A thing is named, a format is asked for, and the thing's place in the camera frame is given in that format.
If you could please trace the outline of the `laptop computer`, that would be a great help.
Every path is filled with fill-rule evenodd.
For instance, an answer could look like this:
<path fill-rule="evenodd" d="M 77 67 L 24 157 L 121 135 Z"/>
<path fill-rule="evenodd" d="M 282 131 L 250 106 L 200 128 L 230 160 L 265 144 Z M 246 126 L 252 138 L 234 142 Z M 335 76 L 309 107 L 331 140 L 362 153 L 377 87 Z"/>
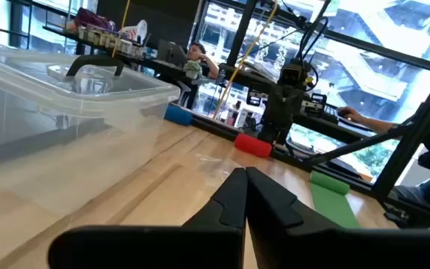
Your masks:
<path fill-rule="evenodd" d="M 176 67 L 183 67 L 187 61 L 187 54 L 178 44 L 159 40 L 157 59 Z"/>

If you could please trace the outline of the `blue bandage roll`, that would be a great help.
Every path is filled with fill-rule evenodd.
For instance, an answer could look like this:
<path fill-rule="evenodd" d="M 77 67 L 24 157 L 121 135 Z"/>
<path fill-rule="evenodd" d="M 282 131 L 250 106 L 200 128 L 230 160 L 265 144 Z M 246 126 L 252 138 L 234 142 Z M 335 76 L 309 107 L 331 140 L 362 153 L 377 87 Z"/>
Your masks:
<path fill-rule="evenodd" d="M 178 106 L 168 106 L 164 119 L 181 126 L 190 126 L 193 121 L 193 115 Z"/>

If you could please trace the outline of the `green elastic bandage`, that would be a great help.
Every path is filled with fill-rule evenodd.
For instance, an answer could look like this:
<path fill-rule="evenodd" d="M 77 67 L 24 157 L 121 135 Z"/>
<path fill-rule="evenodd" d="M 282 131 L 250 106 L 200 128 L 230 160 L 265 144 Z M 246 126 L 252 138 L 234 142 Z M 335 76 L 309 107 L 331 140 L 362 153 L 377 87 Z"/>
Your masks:
<path fill-rule="evenodd" d="M 359 228 L 346 195 L 348 184 L 317 171 L 310 174 L 311 195 L 318 213 L 344 228 Z"/>

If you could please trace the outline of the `small potted plant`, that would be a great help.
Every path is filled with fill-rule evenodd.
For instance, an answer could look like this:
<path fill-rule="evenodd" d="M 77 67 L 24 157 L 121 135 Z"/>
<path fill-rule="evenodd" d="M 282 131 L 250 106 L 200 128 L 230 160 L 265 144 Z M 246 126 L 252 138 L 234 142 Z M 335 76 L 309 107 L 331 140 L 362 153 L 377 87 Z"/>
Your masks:
<path fill-rule="evenodd" d="M 199 65 L 198 62 L 188 60 L 183 66 L 183 71 L 185 71 L 185 75 L 188 78 L 196 80 L 202 74 L 202 67 Z"/>

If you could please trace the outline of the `person's hand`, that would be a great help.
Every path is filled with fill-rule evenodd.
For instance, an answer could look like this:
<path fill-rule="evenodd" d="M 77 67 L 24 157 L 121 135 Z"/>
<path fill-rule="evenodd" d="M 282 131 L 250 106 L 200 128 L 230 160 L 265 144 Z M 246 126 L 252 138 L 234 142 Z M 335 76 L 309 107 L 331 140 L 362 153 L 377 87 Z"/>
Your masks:
<path fill-rule="evenodd" d="M 342 117 L 354 123 L 362 123 L 364 121 L 364 117 L 359 114 L 355 109 L 350 107 L 338 108 L 337 114 L 339 117 Z"/>

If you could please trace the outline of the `clear plastic storage box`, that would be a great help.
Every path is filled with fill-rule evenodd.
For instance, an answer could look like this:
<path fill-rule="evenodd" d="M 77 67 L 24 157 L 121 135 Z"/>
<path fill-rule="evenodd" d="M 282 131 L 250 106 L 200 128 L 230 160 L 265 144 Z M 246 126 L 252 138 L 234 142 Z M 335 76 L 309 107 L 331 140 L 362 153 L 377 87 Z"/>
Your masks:
<path fill-rule="evenodd" d="M 149 160 L 179 93 L 111 56 L 0 46 L 0 190 L 79 209 Z"/>

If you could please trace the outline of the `purple bag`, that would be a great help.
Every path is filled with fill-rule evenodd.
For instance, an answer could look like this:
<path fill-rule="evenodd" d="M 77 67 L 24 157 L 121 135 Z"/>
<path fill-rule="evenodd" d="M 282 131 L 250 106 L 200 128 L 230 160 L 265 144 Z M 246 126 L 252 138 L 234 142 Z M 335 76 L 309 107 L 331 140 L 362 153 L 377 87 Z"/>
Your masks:
<path fill-rule="evenodd" d="M 106 17 L 97 15 L 96 13 L 80 7 L 78 9 L 78 12 L 75 15 L 74 18 L 74 23 L 77 26 L 81 26 L 81 25 L 93 25 L 99 28 L 103 28 L 109 31 L 115 31 L 116 30 L 116 26 L 115 23 L 111 20 L 109 20 Z"/>

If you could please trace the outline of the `clear plastic bag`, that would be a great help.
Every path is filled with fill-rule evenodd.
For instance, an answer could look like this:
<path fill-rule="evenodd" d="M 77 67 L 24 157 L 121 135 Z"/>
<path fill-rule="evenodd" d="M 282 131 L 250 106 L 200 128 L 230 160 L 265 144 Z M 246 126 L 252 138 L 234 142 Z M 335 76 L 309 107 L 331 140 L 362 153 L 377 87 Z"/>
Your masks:
<path fill-rule="evenodd" d="M 231 159 L 219 159 L 196 154 L 197 170 L 204 174 L 205 185 L 218 188 L 240 165 Z"/>

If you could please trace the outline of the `long black desk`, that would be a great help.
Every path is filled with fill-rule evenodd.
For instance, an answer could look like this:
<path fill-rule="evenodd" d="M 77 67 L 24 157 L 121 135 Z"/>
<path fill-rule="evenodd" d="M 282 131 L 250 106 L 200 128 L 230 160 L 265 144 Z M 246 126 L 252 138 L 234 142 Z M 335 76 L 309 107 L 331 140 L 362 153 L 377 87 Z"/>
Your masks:
<path fill-rule="evenodd" d="M 78 33 L 74 34 L 63 29 L 51 28 L 48 26 L 43 26 L 43 29 L 50 31 L 54 34 L 59 34 L 62 37 L 74 40 L 76 45 L 76 54 L 81 55 L 84 52 L 83 46 L 90 46 L 91 50 L 98 49 L 103 52 L 112 52 L 112 48 L 106 48 L 98 44 L 91 43 L 87 40 L 81 40 L 78 37 Z M 138 64 L 142 67 L 147 67 L 153 69 L 155 72 L 162 75 L 169 76 L 175 80 L 180 80 L 184 83 L 189 84 L 191 92 L 187 94 L 187 107 L 192 108 L 195 96 L 198 93 L 198 86 L 206 83 L 214 83 L 214 80 L 210 80 L 206 77 L 201 77 L 198 79 L 188 78 L 180 67 L 173 67 L 165 62 L 158 61 L 152 58 L 136 58 L 131 55 L 127 55 L 123 52 L 116 52 L 116 57 L 120 58 L 125 64 Z M 354 143 L 355 141 L 372 137 L 368 131 L 364 131 L 361 126 L 357 127 L 354 124 L 348 124 L 345 120 L 339 119 L 338 123 L 335 124 L 324 118 L 308 116 L 305 112 L 301 112 L 300 115 L 295 116 L 294 123 L 308 128 L 312 131 L 316 131 L 320 134 L 332 137 L 338 141 L 344 143 Z"/>

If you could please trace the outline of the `white plastic bag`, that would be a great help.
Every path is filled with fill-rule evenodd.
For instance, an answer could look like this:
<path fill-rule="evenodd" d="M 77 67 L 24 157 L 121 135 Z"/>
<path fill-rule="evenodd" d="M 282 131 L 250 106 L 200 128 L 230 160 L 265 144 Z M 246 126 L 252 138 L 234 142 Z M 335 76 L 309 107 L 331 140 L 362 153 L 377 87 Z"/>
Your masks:
<path fill-rule="evenodd" d="M 119 32 L 127 39 L 141 44 L 148 34 L 148 23 L 142 19 L 136 25 L 123 27 Z"/>

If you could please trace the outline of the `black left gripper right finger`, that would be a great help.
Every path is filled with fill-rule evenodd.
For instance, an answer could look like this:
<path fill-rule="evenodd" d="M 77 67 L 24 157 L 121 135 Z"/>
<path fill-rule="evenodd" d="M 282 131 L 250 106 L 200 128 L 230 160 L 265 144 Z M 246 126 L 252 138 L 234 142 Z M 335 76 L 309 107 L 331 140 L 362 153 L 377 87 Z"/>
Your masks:
<path fill-rule="evenodd" d="M 261 269 L 430 269 L 430 229 L 349 229 L 255 167 L 247 220 Z"/>

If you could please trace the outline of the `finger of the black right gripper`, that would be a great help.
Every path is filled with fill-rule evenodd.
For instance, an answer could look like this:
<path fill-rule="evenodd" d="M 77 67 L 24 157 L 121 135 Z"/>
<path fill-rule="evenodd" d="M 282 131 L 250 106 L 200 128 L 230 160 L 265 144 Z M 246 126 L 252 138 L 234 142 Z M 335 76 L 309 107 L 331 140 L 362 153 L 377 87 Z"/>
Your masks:
<path fill-rule="evenodd" d="M 272 124 L 282 124 L 284 122 L 282 89 L 274 89 L 269 95 L 269 122 Z"/>
<path fill-rule="evenodd" d="M 304 100 L 304 92 L 302 90 L 291 90 L 285 101 L 285 112 L 289 123 L 300 113 L 302 102 Z"/>

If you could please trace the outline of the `row of small jars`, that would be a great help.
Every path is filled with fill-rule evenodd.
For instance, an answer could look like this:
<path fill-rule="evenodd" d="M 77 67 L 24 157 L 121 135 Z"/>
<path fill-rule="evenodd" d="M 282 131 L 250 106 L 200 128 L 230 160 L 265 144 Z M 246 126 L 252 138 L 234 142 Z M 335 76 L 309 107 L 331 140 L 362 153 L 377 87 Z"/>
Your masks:
<path fill-rule="evenodd" d="M 120 32 L 97 28 L 93 25 L 78 26 L 78 37 L 89 44 L 109 49 L 113 54 L 120 52 L 135 57 L 143 44 L 127 39 Z"/>

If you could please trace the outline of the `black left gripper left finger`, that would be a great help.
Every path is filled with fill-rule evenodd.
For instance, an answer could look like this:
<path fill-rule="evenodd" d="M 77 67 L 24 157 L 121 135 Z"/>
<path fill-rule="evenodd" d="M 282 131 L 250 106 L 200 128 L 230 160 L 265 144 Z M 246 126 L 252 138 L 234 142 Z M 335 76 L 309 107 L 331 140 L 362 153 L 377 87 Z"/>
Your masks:
<path fill-rule="evenodd" d="M 234 169 L 180 226 L 97 225 L 51 242 L 50 269 L 242 269 L 248 177 Z"/>

